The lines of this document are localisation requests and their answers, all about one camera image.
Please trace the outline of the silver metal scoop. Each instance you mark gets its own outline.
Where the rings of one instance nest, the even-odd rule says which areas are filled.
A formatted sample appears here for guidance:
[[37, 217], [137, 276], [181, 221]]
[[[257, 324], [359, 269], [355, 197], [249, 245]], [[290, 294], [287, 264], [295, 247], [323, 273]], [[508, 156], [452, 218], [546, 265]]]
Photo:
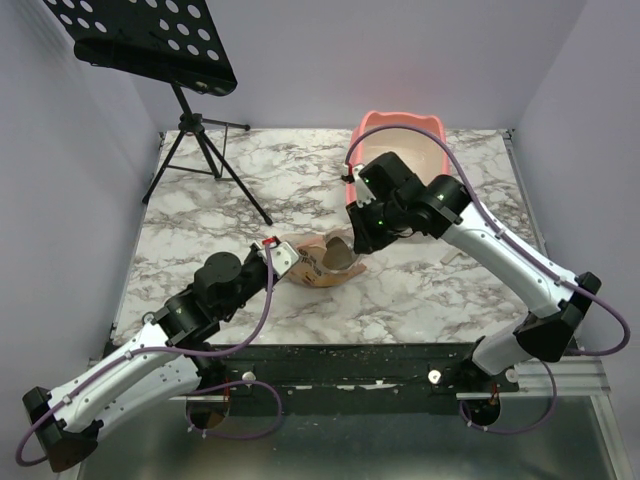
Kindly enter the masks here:
[[321, 264], [330, 271], [342, 272], [355, 267], [360, 262], [360, 256], [354, 251], [354, 240], [349, 235], [325, 235], [325, 253]]

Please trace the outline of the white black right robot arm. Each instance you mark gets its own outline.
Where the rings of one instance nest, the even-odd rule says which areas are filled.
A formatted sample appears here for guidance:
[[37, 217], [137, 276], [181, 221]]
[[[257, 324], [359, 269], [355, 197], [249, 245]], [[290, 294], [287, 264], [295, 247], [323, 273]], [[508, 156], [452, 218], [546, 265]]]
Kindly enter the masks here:
[[484, 218], [487, 208], [475, 205], [459, 180], [440, 174], [423, 184], [393, 152], [353, 167], [352, 179], [356, 199], [347, 213], [356, 253], [372, 254], [405, 233], [419, 232], [475, 259], [526, 305], [521, 321], [477, 342], [470, 361], [459, 370], [467, 389], [483, 391], [497, 374], [531, 358], [561, 359], [591, 305], [574, 289], [597, 292], [601, 283], [595, 275], [576, 275], [560, 267], [545, 275], [535, 265], [548, 266], [549, 260], [526, 242], [509, 240], [504, 226], [491, 228]]

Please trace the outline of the beige cat litter bag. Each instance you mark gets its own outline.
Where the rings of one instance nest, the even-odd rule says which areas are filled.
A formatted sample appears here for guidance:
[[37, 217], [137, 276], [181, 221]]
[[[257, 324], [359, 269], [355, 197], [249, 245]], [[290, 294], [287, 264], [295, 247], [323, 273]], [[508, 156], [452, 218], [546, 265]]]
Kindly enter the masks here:
[[367, 270], [367, 266], [360, 262], [347, 271], [334, 272], [322, 266], [321, 260], [325, 253], [325, 235], [344, 234], [349, 235], [354, 240], [353, 232], [350, 228], [334, 228], [325, 233], [288, 234], [283, 235], [281, 240], [290, 242], [300, 256], [300, 262], [286, 275], [286, 279], [294, 284], [309, 288], [331, 288], [343, 285], [352, 278], [361, 275]]

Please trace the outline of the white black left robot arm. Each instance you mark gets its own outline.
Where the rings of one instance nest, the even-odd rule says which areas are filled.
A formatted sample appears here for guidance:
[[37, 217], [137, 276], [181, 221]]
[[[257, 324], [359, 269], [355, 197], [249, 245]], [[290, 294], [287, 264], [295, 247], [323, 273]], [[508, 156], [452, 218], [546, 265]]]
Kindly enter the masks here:
[[[270, 238], [254, 243], [244, 260], [229, 252], [211, 255], [192, 282], [148, 315], [141, 330], [100, 362], [67, 383], [47, 390], [35, 387], [23, 397], [31, 422], [15, 460], [24, 458], [28, 439], [37, 438], [43, 462], [55, 473], [82, 463], [99, 441], [142, 409], [179, 395], [225, 393], [256, 386], [257, 379], [236, 381], [222, 372], [222, 359], [248, 347], [268, 318], [276, 283], [299, 261], [290, 243]], [[209, 339], [223, 322], [260, 291], [266, 293], [261, 317], [239, 344], [214, 349]]]

